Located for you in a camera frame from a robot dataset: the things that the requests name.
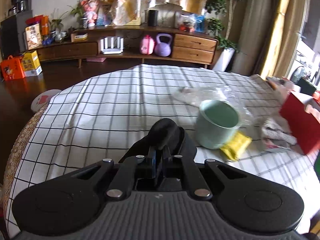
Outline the white wifi router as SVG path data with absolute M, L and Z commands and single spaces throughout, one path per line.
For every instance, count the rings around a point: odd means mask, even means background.
M 124 50 L 124 39 L 120 36 L 107 36 L 100 39 L 100 52 L 103 55 L 121 54 Z

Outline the pink toy backpack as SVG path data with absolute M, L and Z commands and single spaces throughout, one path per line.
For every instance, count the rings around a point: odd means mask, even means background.
M 155 47 L 155 41 L 150 35 L 145 35 L 140 41 L 139 50 L 143 55 L 151 55 Z

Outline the black cylindrical speaker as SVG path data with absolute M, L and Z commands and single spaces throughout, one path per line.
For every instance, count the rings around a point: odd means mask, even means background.
M 149 10 L 148 11 L 148 26 L 156 27 L 158 18 L 158 10 Z

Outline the yellow carton box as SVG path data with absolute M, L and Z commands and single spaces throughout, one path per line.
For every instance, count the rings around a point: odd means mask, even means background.
M 37 51 L 26 52 L 22 56 L 25 77 L 38 76 L 42 73 Z

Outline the black fabric pouch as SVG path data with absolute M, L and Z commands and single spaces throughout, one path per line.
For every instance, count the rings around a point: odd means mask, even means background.
M 197 148 L 183 127 L 178 126 L 173 120 L 163 118 L 153 124 L 148 134 L 135 142 L 120 159 L 120 163 L 128 157 L 148 155 L 149 148 L 156 150 L 156 159 L 161 159 L 161 150 L 167 146 L 171 155 L 196 157 Z

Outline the purple kettlebell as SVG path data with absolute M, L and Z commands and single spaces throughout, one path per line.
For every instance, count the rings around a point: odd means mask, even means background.
M 169 42 L 161 42 L 160 38 L 166 37 L 169 39 Z M 156 36 L 156 46 L 154 48 L 154 52 L 157 56 L 167 57 L 171 54 L 171 43 L 172 43 L 172 36 L 170 34 L 159 33 Z

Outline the green potted tree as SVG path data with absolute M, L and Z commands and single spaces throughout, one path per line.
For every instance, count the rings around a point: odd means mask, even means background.
M 207 34 L 218 40 L 221 50 L 237 50 L 235 42 L 229 39 L 236 5 L 242 0 L 206 0 Z

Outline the cartoon print snack box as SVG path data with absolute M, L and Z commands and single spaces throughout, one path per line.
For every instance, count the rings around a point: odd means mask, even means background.
M 42 36 L 40 31 L 40 24 L 33 24 L 25 28 L 25 40 L 27 49 L 33 49 L 42 44 Z

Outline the yellow sponge cloth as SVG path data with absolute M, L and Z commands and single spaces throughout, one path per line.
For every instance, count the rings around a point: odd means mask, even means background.
M 243 155 L 251 142 L 251 137 L 237 131 L 227 143 L 220 147 L 220 150 L 224 153 L 227 159 L 237 161 Z

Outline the white tall planter pot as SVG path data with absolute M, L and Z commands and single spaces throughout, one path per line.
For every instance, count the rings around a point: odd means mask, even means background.
M 213 59 L 213 70 L 224 72 L 229 65 L 234 53 L 235 49 L 233 48 L 218 49 Z

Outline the pink plush doll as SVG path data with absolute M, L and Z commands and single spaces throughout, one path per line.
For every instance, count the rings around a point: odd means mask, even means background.
M 95 22 L 98 18 L 98 0 L 82 0 L 80 5 L 84 10 L 84 16 L 87 18 L 87 26 L 89 28 L 95 27 Z

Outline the red cardboard box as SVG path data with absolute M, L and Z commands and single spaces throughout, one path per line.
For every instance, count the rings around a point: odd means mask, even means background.
M 290 92 L 279 111 L 304 154 L 319 150 L 319 103 L 311 96 Z

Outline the wooden tv cabinet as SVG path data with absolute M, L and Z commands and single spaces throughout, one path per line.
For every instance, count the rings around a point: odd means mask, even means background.
M 149 35 L 156 38 L 158 34 L 169 34 L 161 38 L 161 41 L 170 41 L 171 53 L 167 57 L 141 54 L 139 45 L 142 38 Z M 120 54 L 103 54 L 104 39 L 107 37 L 121 37 L 124 39 L 124 49 Z M 38 46 L 35 50 L 40 61 L 81 60 L 87 57 L 168 60 L 188 63 L 203 64 L 205 68 L 211 68 L 214 55 L 219 42 L 217 39 L 203 33 L 188 33 L 174 28 L 148 27 L 146 25 L 123 25 L 109 27 L 94 27 L 91 29 L 76 29 L 71 34 L 71 41 L 52 43 L 47 46 Z

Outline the white fluffy knit cloth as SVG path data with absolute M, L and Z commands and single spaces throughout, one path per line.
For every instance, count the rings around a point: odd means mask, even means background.
M 297 144 L 287 121 L 281 116 L 269 116 L 260 122 L 261 140 L 266 148 L 290 148 Z

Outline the white black checked tablecloth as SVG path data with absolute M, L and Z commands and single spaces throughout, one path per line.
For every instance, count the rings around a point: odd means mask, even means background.
M 281 108 L 269 85 L 258 75 L 206 69 L 141 64 L 91 77 L 52 97 L 17 138 L 4 183 L 5 225 L 14 237 L 19 228 L 11 211 L 23 189 L 104 158 L 119 161 L 161 118 L 169 118 L 193 136 L 197 107 L 173 94 L 183 87 L 223 86 L 254 118 L 242 133 L 252 142 L 233 166 L 296 190 L 305 209 L 299 233 L 308 232 L 319 211 L 319 180 L 313 165 L 317 154 L 270 152 L 261 141 L 260 124 Z

